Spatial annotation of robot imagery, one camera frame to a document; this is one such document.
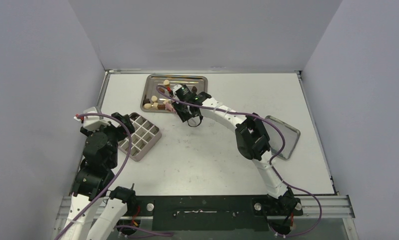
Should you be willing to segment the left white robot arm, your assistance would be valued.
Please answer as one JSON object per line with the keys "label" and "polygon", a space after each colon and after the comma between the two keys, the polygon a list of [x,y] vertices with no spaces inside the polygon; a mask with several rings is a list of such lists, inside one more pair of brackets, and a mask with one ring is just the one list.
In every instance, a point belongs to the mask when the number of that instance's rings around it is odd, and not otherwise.
{"label": "left white robot arm", "polygon": [[56,239],[105,240],[123,214],[131,215],[137,209],[135,191],[118,186],[111,191],[104,212],[94,219],[108,188],[121,173],[112,171],[118,165],[118,143],[130,138],[135,127],[129,115],[106,115],[95,107],[77,114],[75,119],[82,123],[80,132],[87,137],[84,158],[71,190],[65,226]]}

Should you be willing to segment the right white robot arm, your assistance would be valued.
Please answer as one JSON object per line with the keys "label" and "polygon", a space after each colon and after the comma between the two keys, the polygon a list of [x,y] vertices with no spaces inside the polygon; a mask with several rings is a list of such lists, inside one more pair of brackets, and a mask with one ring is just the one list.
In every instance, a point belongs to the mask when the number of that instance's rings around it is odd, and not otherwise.
{"label": "right white robot arm", "polygon": [[204,91],[195,93],[185,84],[165,89],[170,94],[173,109],[183,122],[208,118],[234,133],[237,150],[253,162],[264,182],[271,210],[277,215],[303,213],[303,206],[294,196],[293,187],[283,180],[273,164],[274,158],[286,146],[279,128],[256,113],[235,111]]}

